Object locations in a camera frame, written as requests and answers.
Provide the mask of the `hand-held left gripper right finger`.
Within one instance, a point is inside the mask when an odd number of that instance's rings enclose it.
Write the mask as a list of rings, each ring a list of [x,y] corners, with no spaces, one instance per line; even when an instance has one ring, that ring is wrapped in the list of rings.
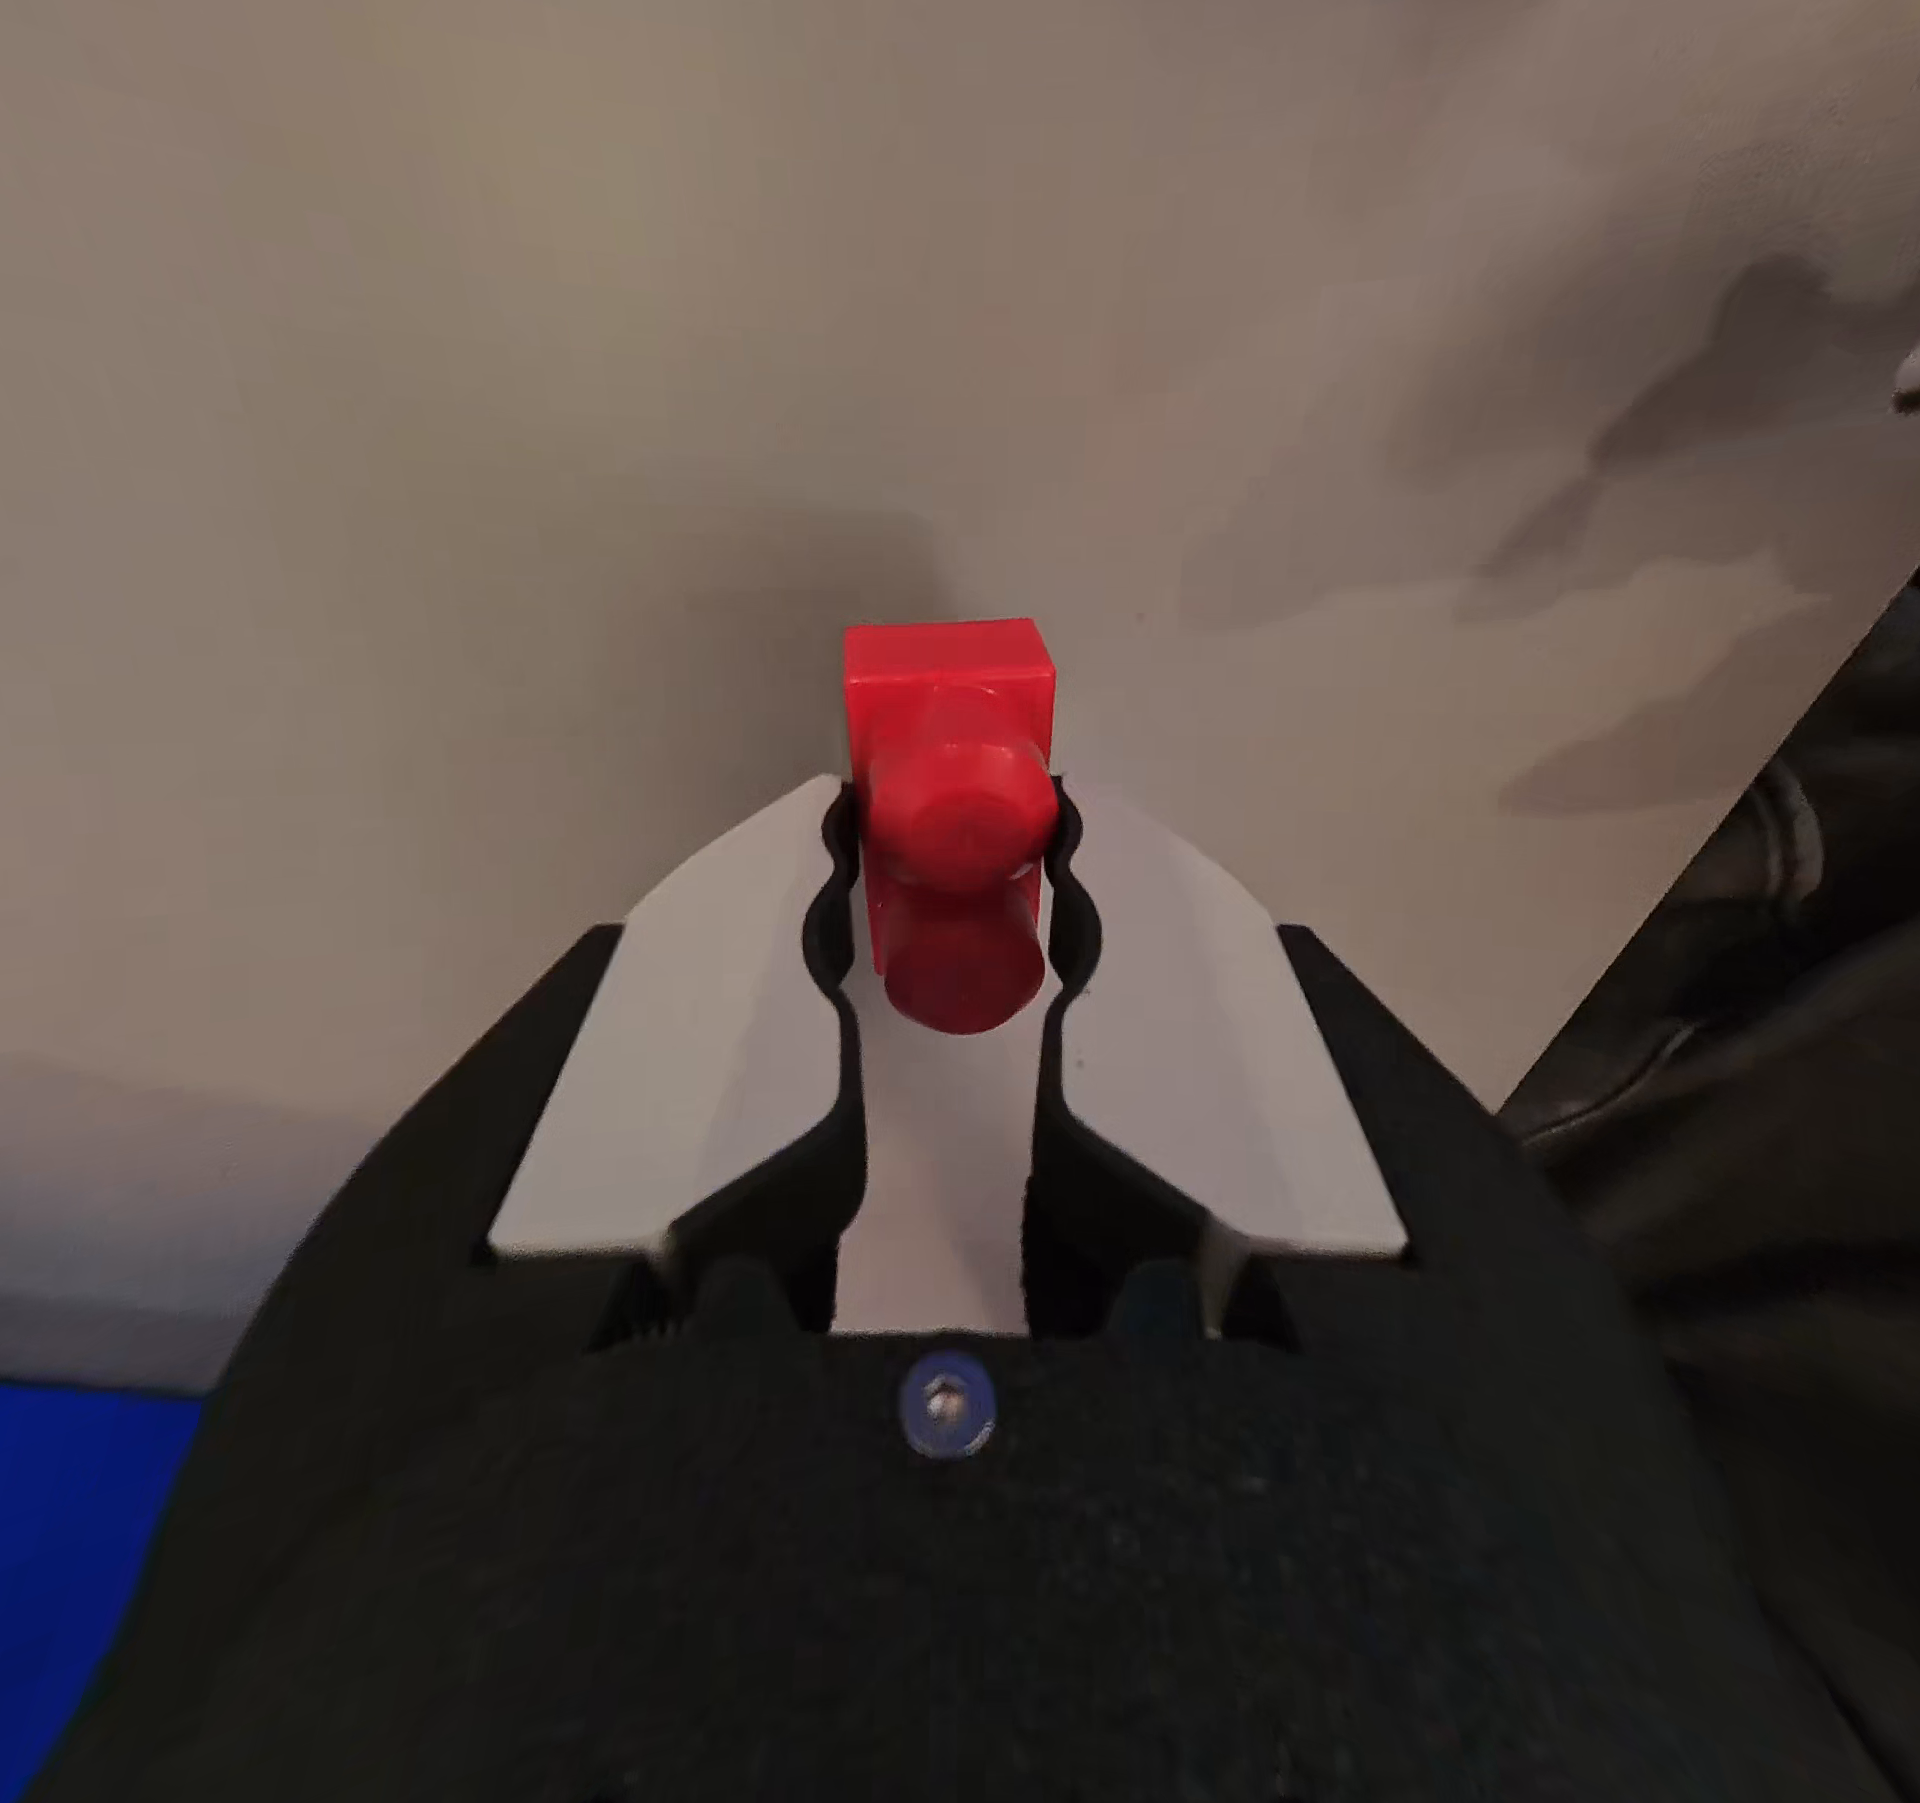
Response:
[[[1096,1335],[1171,1263],[1206,1335],[1289,1335],[1272,1265],[1405,1268],[1409,1233],[1283,928],[1145,808],[1053,786],[1026,1332]]]

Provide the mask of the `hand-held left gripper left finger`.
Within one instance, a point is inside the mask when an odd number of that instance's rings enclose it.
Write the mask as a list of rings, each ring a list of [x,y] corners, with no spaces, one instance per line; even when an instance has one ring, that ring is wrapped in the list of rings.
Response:
[[[870,1180],[852,786],[812,776],[705,845],[618,928],[492,1216],[505,1263],[637,1265],[670,1313],[761,1263],[804,1332],[837,1311]]]

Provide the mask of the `grey desk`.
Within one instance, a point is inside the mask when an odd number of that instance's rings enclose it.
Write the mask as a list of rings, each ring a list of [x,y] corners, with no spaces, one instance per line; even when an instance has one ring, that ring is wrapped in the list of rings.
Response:
[[[1500,1103],[1915,561],[1915,0],[4,0],[4,1375],[202,1387],[854,618]]]

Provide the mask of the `red toy block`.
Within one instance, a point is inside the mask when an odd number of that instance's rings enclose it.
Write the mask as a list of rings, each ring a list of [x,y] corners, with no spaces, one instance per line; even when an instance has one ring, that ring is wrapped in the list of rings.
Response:
[[[846,630],[872,960],[887,1001],[925,1029],[1000,1029],[1041,989],[1055,690],[1033,618]]]

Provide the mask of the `blue plastic storage bin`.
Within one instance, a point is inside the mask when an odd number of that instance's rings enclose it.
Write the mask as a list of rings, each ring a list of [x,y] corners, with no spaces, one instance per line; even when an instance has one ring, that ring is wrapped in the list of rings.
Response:
[[[196,1397],[1,1384],[1,1796],[73,1720],[133,1597]]]

